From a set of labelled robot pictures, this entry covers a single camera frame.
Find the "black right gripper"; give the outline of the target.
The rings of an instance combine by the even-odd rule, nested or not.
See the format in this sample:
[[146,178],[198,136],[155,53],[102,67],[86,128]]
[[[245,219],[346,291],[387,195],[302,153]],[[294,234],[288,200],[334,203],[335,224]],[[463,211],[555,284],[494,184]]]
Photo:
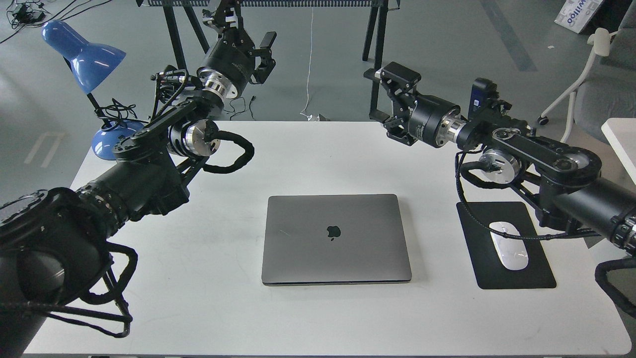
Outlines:
[[[408,146],[419,140],[436,149],[448,142],[457,142],[467,124],[461,108],[433,95],[418,94],[412,99],[416,84],[422,79],[419,73],[391,62],[377,70],[366,70],[364,77],[373,82],[369,118],[382,124],[388,138]],[[380,89],[388,94],[397,115],[379,111]],[[409,116],[406,113],[412,106]]]

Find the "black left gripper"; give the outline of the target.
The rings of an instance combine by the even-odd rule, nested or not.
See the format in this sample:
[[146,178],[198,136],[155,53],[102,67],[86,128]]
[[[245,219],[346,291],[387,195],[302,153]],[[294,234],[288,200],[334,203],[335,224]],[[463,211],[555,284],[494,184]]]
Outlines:
[[[197,70],[197,77],[207,90],[216,90],[218,86],[213,83],[221,83],[226,89],[225,98],[234,99],[241,96],[248,82],[261,85],[268,79],[276,66],[272,45],[277,32],[267,32],[255,49],[243,29],[240,0],[209,0],[203,9],[202,23],[220,34]],[[260,58],[257,66],[255,58]]]

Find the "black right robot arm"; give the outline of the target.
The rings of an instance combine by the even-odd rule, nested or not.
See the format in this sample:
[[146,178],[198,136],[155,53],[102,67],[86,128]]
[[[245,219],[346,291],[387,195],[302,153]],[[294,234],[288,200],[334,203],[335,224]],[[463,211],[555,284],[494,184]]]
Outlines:
[[626,258],[599,263],[594,276],[613,303],[634,317],[635,305],[607,274],[635,267],[635,195],[601,177],[597,154],[538,136],[527,121],[507,115],[511,104],[488,79],[475,79],[468,115],[462,116],[459,105],[418,93],[421,75],[399,63],[370,68],[364,77],[372,80],[373,90],[383,88],[393,104],[391,114],[375,108],[369,113],[389,138],[437,149],[457,145],[455,185],[464,207],[461,179],[480,188],[510,188],[534,208],[540,226],[558,231],[536,240],[599,236],[625,250]]

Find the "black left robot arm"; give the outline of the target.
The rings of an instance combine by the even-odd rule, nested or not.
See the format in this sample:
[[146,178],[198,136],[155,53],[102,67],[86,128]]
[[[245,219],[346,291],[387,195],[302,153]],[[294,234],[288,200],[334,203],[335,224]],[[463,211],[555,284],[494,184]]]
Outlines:
[[172,2],[162,2],[178,67],[153,76],[156,105],[147,125],[113,147],[115,165],[78,190],[38,190],[1,207],[1,356],[18,358],[46,319],[115,338],[133,320],[123,292],[137,253],[109,242],[129,221],[166,215],[189,201],[200,170],[232,173],[254,156],[251,142],[214,122],[226,99],[262,84],[275,67],[265,34],[256,47],[240,0],[204,10],[218,40],[195,74],[185,68]]

